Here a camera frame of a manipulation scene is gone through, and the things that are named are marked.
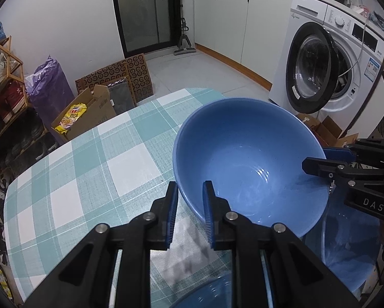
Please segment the large light blue bowl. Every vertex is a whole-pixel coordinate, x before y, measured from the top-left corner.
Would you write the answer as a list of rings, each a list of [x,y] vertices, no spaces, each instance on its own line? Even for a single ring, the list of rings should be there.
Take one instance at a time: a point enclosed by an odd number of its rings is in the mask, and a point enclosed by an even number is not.
[[[343,203],[335,189],[318,223],[302,241],[355,292],[372,274],[380,251],[379,219]]]

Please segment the dark blue bowl back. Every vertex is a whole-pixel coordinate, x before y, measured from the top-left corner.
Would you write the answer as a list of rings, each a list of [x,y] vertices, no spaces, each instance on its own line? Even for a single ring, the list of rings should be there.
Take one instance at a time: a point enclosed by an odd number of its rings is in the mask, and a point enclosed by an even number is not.
[[[307,175],[302,162],[324,151],[296,116],[256,99],[224,98],[205,104],[182,123],[173,148],[173,169],[181,195],[203,220],[203,184],[232,211],[252,222],[283,223],[297,236],[309,232],[324,213],[328,184]]]

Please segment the dark blue bowl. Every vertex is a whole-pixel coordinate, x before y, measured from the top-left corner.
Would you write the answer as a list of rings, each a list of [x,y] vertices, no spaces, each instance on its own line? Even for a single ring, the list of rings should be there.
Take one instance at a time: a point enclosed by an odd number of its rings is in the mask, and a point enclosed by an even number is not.
[[[181,195],[203,220],[203,184],[232,211],[252,222],[283,223],[297,236],[309,232],[324,213],[328,184],[307,175],[302,162],[324,151],[296,116],[256,99],[224,98],[205,104],[182,123],[173,148],[173,169]]]
[[[188,292],[173,307],[273,307],[270,284],[261,265],[234,266],[231,273],[214,278]]]

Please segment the white kitchen cabinets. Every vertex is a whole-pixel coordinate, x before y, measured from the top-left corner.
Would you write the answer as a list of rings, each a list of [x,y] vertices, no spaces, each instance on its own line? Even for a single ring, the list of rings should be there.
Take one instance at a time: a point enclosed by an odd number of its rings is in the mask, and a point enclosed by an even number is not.
[[[270,90],[292,0],[194,0],[196,47]]]

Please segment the teal checkered tablecloth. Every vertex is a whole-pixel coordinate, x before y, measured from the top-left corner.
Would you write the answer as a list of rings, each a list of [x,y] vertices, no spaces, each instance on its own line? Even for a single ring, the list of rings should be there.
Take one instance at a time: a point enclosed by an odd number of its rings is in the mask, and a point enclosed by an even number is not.
[[[128,223],[165,195],[181,124],[220,98],[187,88],[147,102],[60,146],[9,185],[4,233],[22,298],[94,226]]]

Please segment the white washing machine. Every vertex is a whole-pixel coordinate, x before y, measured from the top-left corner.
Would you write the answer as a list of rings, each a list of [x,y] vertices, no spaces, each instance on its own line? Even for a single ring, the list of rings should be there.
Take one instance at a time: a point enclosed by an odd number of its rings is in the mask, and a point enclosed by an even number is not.
[[[364,110],[384,61],[384,40],[319,0],[292,0],[269,99],[292,112],[330,117],[347,134]]]

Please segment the open brown cardboard box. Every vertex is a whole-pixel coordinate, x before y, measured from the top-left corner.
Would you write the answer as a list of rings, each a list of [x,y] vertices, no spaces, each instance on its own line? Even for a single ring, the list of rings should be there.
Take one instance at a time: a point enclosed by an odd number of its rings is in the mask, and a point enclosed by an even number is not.
[[[67,142],[115,116],[108,87],[96,85],[93,90],[87,88],[73,99],[51,127],[62,141]]]

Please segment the patterned cardboard box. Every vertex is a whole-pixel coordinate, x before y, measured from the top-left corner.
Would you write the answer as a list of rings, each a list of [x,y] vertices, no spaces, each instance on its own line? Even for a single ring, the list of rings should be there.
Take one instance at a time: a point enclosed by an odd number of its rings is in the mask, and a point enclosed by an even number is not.
[[[134,102],[154,95],[152,79],[144,54],[137,54],[96,70],[75,81],[77,92],[87,88],[93,90],[95,85],[108,85],[113,81],[126,79]]]

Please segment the vacuum mop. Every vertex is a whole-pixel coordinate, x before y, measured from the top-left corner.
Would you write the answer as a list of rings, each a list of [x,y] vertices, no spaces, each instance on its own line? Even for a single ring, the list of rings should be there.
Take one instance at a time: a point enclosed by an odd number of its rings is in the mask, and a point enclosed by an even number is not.
[[[186,23],[186,19],[183,15],[183,5],[180,6],[180,21],[181,21],[181,36],[179,37],[179,41],[177,44],[177,49],[174,50],[173,54],[175,56],[180,56],[184,54],[196,53],[196,48],[193,47],[191,40],[189,39],[187,33],[189,31],[189,27]]]

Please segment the purple plastic bag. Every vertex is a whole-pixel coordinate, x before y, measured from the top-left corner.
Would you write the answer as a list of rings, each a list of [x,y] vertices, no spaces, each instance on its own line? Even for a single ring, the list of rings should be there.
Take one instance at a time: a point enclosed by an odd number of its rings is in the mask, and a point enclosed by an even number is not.
[[[24,85],[37,114],[53,135],[53,121],[75,98],[57,59],[47,60],[24,78]]]

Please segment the wooden shoe rack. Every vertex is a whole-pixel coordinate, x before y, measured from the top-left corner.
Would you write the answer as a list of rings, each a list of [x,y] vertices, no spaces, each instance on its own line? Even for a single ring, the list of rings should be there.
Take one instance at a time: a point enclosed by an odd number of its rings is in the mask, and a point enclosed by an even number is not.
[[[48,133],[29,99],[24,64],[12,50],[12,37],[6,37],[0,40],[0,171]]]

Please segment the black framed glass door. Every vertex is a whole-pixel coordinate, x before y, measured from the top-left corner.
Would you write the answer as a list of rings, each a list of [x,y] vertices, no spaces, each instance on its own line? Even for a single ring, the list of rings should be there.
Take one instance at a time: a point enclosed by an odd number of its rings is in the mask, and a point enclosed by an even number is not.
[[[113,0],[124,57],[174,47],[181,36],[181,0]]]

